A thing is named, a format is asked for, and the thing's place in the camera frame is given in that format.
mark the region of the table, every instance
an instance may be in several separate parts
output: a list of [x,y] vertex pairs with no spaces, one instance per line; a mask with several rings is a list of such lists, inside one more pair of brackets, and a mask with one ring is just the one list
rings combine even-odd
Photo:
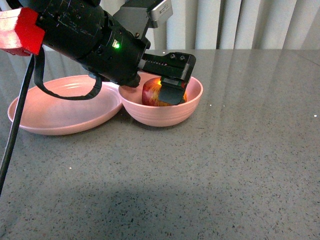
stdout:
[[[122,109],[77,134],[19,131],[1,239],[320,238],[320,51],[187,52],[204,92],[176,126],[146,126]],[[47,81],[85,73],[46,55]],[[3,152],[28,59],[0,59]]]

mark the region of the cable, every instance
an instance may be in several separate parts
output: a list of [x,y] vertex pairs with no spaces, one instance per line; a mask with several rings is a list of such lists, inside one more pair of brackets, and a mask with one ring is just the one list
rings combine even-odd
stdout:
[[14,113],[14,118],[12,121],[8,141],[6,144],[5,152],[1,161],[1,168],[0,168],[0,197],[2,193],[2,189],[4,187],[6,175],[8,172],[10,160],[12,157],[12,153],[14,151],[17,135],[18,135],[18,130],[20,126],[20,121],[21,121],[21,116],[24,110],[25,102],[26,102],[26,97],[28,93],[28,88],[30,85],[31,77],[34,72],[35,68],[35,56],[32,55],[28,68],[25,72],[24,79],[22,82],[20,94],[18,97],[18,103],[15,108],[15,113]]
[[12,9],[18,9],[23,7],[18,0],[6,0],[6,2]]

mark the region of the pink deep bowl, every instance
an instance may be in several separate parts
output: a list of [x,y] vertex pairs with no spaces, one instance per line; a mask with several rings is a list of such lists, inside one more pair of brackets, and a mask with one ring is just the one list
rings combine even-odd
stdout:
[[141,80],[138,87],[119,87],[124,108],[138,122],[153,127],[168,127],[183,122],[196,110],[204,90],[196,78],[191,77],[186,87],[187,102],[174,106],[146,106],[142,104],[143,86],[146,81],[159,76],[149,73],[139,75]]

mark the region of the red bracket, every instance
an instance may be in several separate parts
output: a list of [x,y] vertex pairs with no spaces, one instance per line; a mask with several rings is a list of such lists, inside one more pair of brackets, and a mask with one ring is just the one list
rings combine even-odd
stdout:
[[37,18],[28,7],[0,11],[0,49],[12,55],[38,55],[45,31],[36,25]]

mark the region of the red apple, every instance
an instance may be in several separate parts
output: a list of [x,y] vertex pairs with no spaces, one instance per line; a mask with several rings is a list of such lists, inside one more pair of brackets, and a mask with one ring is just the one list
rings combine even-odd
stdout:
[[[170,103],[160,101],[159,93],[161,89],[160,77],[152,78],[145,82],[142,88],[142,104],[154,107],[171,106]],[[187,101],[187,94],[184,93],[182,103]]]

